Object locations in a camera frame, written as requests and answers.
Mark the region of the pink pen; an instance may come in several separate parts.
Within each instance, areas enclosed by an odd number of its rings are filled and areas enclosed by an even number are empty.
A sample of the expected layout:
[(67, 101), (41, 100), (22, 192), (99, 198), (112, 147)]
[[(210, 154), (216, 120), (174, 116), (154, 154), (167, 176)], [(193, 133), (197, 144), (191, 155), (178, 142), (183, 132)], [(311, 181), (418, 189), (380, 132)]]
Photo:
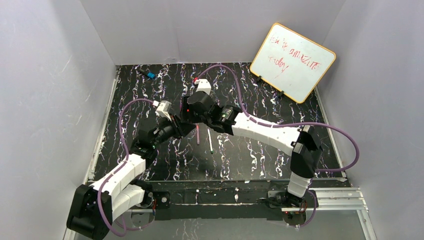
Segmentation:
[(198, 146), (200, 145), (200, 129), (198, 124), (196, 124), (196, 144)]

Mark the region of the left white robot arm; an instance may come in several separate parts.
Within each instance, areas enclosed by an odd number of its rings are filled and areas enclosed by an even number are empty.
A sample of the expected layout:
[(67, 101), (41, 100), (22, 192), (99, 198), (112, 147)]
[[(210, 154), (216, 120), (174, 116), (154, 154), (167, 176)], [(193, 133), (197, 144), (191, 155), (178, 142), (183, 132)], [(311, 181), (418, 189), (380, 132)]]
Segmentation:
[(66, 227), (92, 240), (113, 231), (113, 222), (131, 207), (141, 204), (149, 190), (136, 184), (158, 155), (157, 146), (170, 138), (181, 139), (196, 128), (177, 116), (161, 117), (150, 130), (139, 129), (125, 159), (100, 180), (80, 185), (74, 193)]

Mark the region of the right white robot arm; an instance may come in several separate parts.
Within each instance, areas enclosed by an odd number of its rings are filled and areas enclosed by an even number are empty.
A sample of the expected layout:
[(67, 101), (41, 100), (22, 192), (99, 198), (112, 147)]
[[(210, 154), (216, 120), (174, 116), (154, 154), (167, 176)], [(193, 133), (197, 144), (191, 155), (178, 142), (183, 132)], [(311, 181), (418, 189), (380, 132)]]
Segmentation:
[(232, 105), (219, 106), (207, 93), (197, 91), (181, 100), (183, 123), (203, 123), (217, 133), (247, 137), (283, 151), (290, 156), (290, 180), (284, 194), (272, 197), (274, 206), (302, 207), (305, 193), (315, 176), (322, 146), (312, 125), (275, 127)]

